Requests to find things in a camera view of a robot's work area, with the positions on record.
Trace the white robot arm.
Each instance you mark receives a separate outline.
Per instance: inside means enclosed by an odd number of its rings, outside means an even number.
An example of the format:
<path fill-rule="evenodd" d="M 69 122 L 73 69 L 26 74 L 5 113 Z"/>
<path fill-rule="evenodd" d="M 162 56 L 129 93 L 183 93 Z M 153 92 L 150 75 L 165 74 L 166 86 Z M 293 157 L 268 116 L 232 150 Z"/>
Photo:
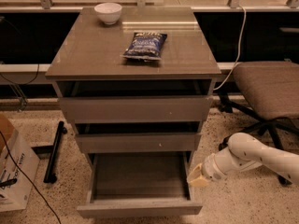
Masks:
<path fill-rule="evenodd" d="M 299 156 L 264 145 L 247 133 L 235 133 L 228 138 L 227 147 L 212 153 L 188 174 L 193 187 L 206 187 L 220 181 L 231 172 L 244 172 L 265 166 L 291 183 L 299 184 Z"/>

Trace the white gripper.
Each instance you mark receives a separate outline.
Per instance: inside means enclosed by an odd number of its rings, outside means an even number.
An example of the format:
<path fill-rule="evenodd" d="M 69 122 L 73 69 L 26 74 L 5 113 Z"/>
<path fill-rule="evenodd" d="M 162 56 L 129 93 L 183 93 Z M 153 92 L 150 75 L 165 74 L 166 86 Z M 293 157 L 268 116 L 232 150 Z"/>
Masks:
<path fill-rule="evenodd" d="M 226 177 L 222 170 L 225 164 L 225 157 L 219 153 L 212 153 L 205 158 L 203 165 L 199 163 L 189 173 L 187 182 L 189 185 L 197 188 L 203 188 L 208 185 L 209 181 L 220 181 Z"/>

